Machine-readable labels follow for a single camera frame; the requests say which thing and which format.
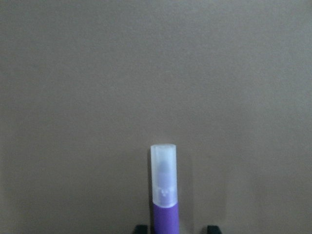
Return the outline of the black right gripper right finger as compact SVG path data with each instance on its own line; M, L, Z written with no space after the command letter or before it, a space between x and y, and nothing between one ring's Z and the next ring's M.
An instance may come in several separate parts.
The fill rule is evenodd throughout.
M221 234L221 230L216 225L208 225L207 226L207 234Z

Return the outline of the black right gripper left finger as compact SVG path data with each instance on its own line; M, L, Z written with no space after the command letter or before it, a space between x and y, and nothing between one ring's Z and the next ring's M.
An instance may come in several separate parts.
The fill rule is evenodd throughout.
M136 225L134 234L147 234L147 225Z

